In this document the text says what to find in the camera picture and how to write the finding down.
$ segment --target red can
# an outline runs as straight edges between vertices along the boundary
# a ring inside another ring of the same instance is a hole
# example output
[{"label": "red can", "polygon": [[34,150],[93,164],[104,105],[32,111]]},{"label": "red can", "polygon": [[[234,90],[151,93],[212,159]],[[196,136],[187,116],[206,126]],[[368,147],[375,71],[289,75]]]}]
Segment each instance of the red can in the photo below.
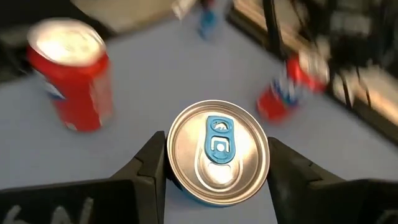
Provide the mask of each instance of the red can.
[{"label": "red can", "polygon": [[31,28],[27,58],[64,125],[94,131],[113,115],[109,58],[105,43],[89,25],[48,19]]},{"label": "red can", "polygon": [[268,121],[280,122],[309,95],[323,92],[328,82],[326,60],[315,52],[300,52],[288,59],[283,74],[262,93],[257,109]]}]

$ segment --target can rim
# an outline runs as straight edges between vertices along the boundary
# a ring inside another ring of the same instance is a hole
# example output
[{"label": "can rim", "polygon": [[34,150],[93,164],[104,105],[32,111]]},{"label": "can rim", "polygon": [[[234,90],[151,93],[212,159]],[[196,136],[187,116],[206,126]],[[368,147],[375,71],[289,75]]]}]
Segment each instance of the can rim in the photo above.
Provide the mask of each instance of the can rim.
[{"label": "can rim", "polygon": [[[97,43],[99,45],[98,53],[94,54],[92,59],[85,60],[84,62],[78,62],[78,63],[59,62],[57,60],[52,59],[37,46],[37,41],[41,35],[41,32],[48,29],[49,27],[54,26],[54,24],[58,24],[61,26],[62,26],[62,24],[64,24],[64,25],[65,24],[74,24],[76,26],[80,26],[81,28],[85,29],[85,32],[89,32],[89,35],[91,35],[95,39],[95,41],[97,41]],[[36,23],[29,29],[29,31],[27,33],[27,41],[28,41],[30,47],[32,47],[33,50],[35,50],[39,55],[41,55],[45,59],[47,59],[53,63],[59,64],[59,65],[66,65],[66,66],[85,67],[88,65],[92,65],[106,51],[106,45],[105,45],[104,40],[97,33],[97,31],[94,28],[92,28],[92,26],[90,26],[78,19],[72,19],[72,18],[67,18],[67,17],[52,17],[52,18],[41,20],[40,22]]]},{"label": "can rim", "polygon": [[[192,108],[196,107],[197,105],[200,104],[204,104],[204,103],[222,103],[222,104],[228,104],[231,106],[235,106],[237,107],[237,109],[242,110],[243,112],[245,112],[245,115],[247,118],[250,119],[250,122],[252,122],[252,125],[255,127],[255,129],[257,131],[255,131],[255,133],[257,134],[257,139],[260,140],[260,142],[263,144],[262,148],[264,148],[264,154],[262,156],[263,158],[263,163],[262,166],[259,168],[259,175],[258,175],[258,179],[251,185],[251,187],[248,189],[248,191],[250,191],[250,194],[247,195],[240,195],[238,197],[236,197],[236,200],[234,200],[233,202],[215,202],[214,200],[208,200],[205,199],[203,197],[201,197],[200,194],[198,194],[197,191],[195,191],[193,188],[191,188],[189,182],[186,180],[186,178],[182,175],[182,172],[180,171],[180,169],[178,169],[178,167],[176,166],[175,163],[175,157],[172,154],[172,150],[171,148],[173,147],[174,144],[174,140],[175,140],[175,133],[177,132],[178,128],[178,123],[181,121],[182,118],[184,118],[185,116],[187,116],[188,114],[186,113],[187,111],[191,110]],[[197,103],[194,103],[190,106],[188,106],[187,108],[185,108],[183,111],[180,112],[180,114],[178,114],[178,116],[174,119],[169,133],[167,135],[167,155],[169,158],[169,163],[170,166],[172,168],[172,171],[174,173],[174,175],[176,176],[178,182],[182,185],[182,187],[184,187],[184,189],[186,191],[188,191],[190,194],[192,194],[193,196],[195,196],[196,198],[198,198],[201,201],[204,201],[206,203],[212,204],[212,205],[221,205],[221,206],[229,206],[229,205],[235,205],[237,203],[241,203],[249,198],[251,198],[253,195],[255,195],[258,191],[261,190],[262,186],[264,185],[264,183],[266,182],[268,173],[269,173],[269,168],[270,168],[270,151],[269,151],[269,144],[268,144],[268,138],[264,132],[264,130],[262,129],[261,125],[257,122],[257,120],[250,114],[248,113],[245,109],[243,109],[242,107],[234,104],[234,103],[230,103],[228,101],[223,101],[223,100],[204,100],[204,101],[199,101]]]}]

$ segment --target pull tab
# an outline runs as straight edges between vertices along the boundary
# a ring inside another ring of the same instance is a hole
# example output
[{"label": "pull tab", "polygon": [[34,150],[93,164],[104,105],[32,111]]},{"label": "pull tab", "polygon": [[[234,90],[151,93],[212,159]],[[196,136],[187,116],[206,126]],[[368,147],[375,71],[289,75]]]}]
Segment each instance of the pull tab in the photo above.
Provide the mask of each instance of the pull tab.
[{"label": "pull tab", "polygon": [[209,116],[206,122],[205,152],[216,164],[227,164],[235,156],[234,123],[232,119]]}]

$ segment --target blue table surface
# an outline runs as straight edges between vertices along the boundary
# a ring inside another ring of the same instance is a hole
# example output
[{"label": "blue table surface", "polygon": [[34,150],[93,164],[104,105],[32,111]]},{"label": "blue table surface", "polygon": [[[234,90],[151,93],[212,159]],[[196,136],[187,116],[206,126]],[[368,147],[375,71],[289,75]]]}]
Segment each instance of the blue table surface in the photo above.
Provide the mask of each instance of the blue table surface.
[{"label": "blue table surface", "polygon": [[[37,77],[2,84],[0,189],[109,177],[181,110],[208,99],[242,106],[268,136],[344,179],[398,179],[398,149],[325,96],[280,126],[263,121],[255,101],[281,63],[222,19],[216,39],[201,40],[197,14],[109,43],[116,116],[95,133],[65,129]],[[277,222],[267,185],[239,205],[209,208],[167,181],[165,223]]]}]

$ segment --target silver can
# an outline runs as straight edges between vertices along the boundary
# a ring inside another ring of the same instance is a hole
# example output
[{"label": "silver can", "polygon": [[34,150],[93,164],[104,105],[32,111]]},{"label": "silver can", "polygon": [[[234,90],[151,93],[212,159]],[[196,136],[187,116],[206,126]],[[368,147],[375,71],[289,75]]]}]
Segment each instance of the silver can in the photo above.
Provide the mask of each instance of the silver can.
[{"label": "silver can", "polygon": [[226,101],[183,110],[170,128],[167,154],[183,191],[219,207],[252,197],[269,170],[264,131],[247,111]]}]

